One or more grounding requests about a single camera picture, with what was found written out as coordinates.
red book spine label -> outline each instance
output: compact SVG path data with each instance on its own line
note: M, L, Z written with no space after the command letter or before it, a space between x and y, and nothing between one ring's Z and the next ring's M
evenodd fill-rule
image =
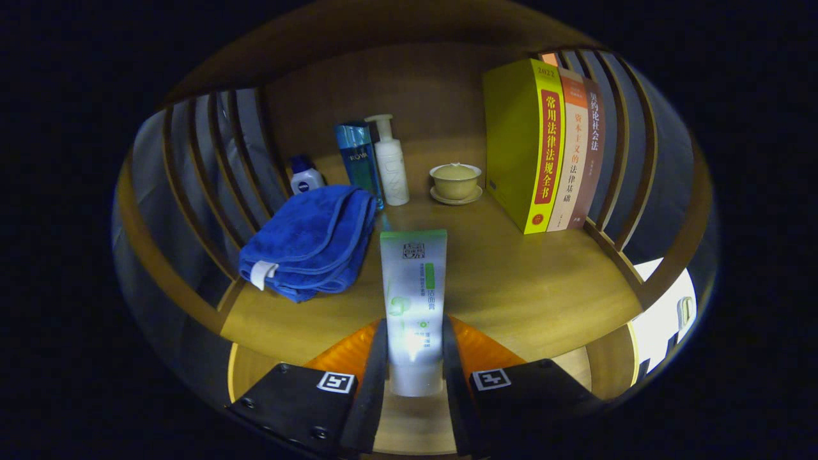
M560 166L560 95L553 91L540 91L542 97L542 157L537 175L537 194L534 204L547 205L554 195L557 169Z

screw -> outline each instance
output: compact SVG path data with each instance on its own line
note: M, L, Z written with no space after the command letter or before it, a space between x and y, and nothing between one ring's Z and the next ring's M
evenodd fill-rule
M326 438L330 437L330 434L326 432L325 429L321 428L320 426L314 426L310 430L310 435L317 440L325 440Z

white tube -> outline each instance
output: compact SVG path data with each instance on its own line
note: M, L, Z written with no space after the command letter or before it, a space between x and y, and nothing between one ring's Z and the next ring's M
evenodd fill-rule
M382 232L391 391L429 396L443 388L446 230Z

white towel tag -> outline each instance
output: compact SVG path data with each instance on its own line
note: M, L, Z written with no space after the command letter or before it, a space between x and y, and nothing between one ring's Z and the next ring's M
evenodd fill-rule
M263 260L256 262L255 265L253 265L253 269L250 270L250 282L260 291L264 291L264 278L274 277L277 268L278 264L264 262Z

white pump bottle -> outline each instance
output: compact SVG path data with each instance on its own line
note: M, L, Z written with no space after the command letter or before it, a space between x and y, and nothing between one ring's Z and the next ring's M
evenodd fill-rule
M384 186L384 198L390 206L405 205L409 201L407 171L403 165L401 142L392 138L391 114L373 115L363 119L367 123L376 122L380 140L375 143L375 158L378 160L380 182Z

